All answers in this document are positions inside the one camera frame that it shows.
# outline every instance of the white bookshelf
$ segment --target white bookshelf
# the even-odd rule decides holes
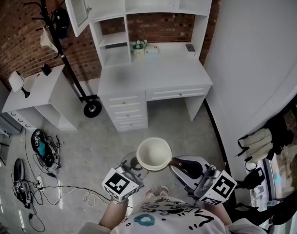
[[[136,13],[195,14],[191,43],[196,50],[196,58],[199,58],[211,6],[211,0],[65,0],[65,3],[76,36],[90,24],[103,68],[132,63],[127,15]],[[113,18],[124,19],[125,31],[103,35],[100,22]]]

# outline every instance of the white desk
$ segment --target white desk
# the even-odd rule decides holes
[[[146,101],[184,97],[191,120],[212,81],[185,43],[159,43],[160,54],[103,68],[98,95],[118,131],[148,127]]]

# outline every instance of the white cable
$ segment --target white cable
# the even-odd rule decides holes
[[[83,200],[84,200],[85,203],[89,204],[91,207],[95,206],[95,201],[96,201],[96,200],[95,200],[95,197],[96,197],[96,196],[97,196],[97,197],[98,197],[104,204],[109,205],[107,202],[103,201],[103,200],[99,197],[99,195],[94,194],[94,193],[92,193],[92,192],[90,192],[90,191],[88,191],[88,190],[86,190],[86,189],[80,189],[80,188],[74,188],[74,189],[72,189],[71,191],[64,193],[64,194],[62,195],[62,197],[59,198],[59,199],[58,199],[56,202],[54,202],[53,204],[50,204],[50,203],[47,204],[46,202],[44,202],[44,203],[45,203],[46,205],[48,205],[48,206],[53,206],[53,205],[57,204],[57,203],[59,202],[59,200],[61,200],[66,194],[71,193],[71,192],[74,191],[74,190],[85,191],[86,193],[85,193],[84,196],[83,196]],[[91,205],[91,204],[89,203],[89,201],[90,201],[90,194],[92,194],[92,195],[93,195],[93,198],[94,198],[93,205]]]

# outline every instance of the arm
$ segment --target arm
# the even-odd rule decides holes
[[[219,204],[219,205],[205,204],[204,208],[205,210],[216,215],[223,222],[224,225],[232,224],[232,220],[228,215],[228,213],[226,212],[223,204]]]
[[[107,207],[103,217],[100,220],[99,225],[107,227],[109,229],[114,229],[117,225],[124,220],[127,212],[128,202],[124,205],[117,205],[110,202]]]

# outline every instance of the power strip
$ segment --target power strip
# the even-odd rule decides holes
[[[36,184],[37,188],[39,190],[43,191],[44,190],[44,188],[43,188],[44,187],[44,184],[43,184],[43,181],[42,181],[41,176],[38,176],[37,177],[37,180],[38,180],[38,183]]]

